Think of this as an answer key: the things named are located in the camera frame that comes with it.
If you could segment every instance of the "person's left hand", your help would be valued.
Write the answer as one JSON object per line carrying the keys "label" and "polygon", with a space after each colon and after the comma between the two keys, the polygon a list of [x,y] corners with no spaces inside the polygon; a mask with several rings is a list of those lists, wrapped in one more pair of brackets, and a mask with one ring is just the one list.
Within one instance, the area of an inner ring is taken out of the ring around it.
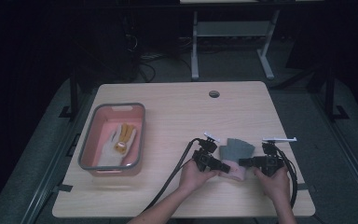
{"label": "person's left hand", "polygon": [[207,180],[219,174],[218,171],[201,172],[195,161],[189,161],[182,169],[179,182],[179,189],[191,193],[199,189]]}

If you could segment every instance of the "gray cloth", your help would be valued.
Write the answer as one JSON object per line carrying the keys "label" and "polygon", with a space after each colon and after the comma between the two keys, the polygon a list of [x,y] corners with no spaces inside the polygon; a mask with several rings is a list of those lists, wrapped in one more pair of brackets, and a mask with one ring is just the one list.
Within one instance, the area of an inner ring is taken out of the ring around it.
{"label": "gray cloth", "polygon": [[220,146],[220,160],[238,162],[239,159],[251,158],[255,147],[240,139],[228,138],[226,146]]}

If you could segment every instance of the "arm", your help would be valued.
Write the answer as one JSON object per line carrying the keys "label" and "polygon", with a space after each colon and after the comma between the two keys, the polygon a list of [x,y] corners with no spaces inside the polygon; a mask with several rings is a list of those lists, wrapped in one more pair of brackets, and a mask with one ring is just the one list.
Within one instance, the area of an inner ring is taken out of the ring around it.
{"label": "arm", "polygon": [[179,187],[162,201],[133,218],[129,223],[166,223],[192,192],[217,174],[217,171],[200,172],[197,164],[194,161],[189,161],[183,167]]}
{"label": "arm", "polygon": [[258,168],[254,169],[264,192],[274,204],[279,223],[296,223],[290,205],[290,180],[287,176],[287,167],[279,169],[272,177],[264,175]]}

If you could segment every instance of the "hand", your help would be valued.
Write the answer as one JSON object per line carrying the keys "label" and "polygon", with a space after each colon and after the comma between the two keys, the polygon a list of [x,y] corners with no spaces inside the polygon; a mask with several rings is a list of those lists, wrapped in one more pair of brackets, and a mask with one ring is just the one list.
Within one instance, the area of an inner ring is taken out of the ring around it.
{"label": "hand", "polygon": [[199,189],[207,180],[216,176],[218,171],[201,172],[195,161],[189,161],[182,169],[178,189],[192,193]]}
{"label": "hand", "polygon": [[254,172],[263,186],[264,193],[274,203],[290,203],[290,180],[286,166],[280,168],[272,177],[264,175],[258,168],[254,168]]}

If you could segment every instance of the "wooden table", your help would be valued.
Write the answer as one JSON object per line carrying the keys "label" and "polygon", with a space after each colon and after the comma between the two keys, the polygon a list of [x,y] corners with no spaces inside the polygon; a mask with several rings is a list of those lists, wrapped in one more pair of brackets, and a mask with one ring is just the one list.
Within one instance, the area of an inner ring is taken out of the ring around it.
{"label": "wooden table", "polygon": [[[210,91],[220,96],[212,98]],[[143,168],[136,176],[95,177],[82,170],[77,158],[84,143],[92,111],[104,103],[145,105],[145,144]],[[160,84],[102,85],[91,107],[69,165],[64,185],[53,207],[55,217],[135,217],[161,189],[188,142],[204,138],[207,131],[221,139],[238,138],[255,146],[261,156],[263,137],[286,137],[268,90],[262,82],[190,82]],[[298,183],[304,183],[290,145],[277,145],[297,169]],[[191,158],[194,144],[188,153]],[[217,159],[218,149],[213,154]],[[180,173],[161,199],[178,185]],[[297,194],[294,213],[313,215],[315,207],[307,190]],[[263,194],[258,179],[249,170],[243,182],[216,176],[194,192],[173,217],[270,217],[274,207]]]}

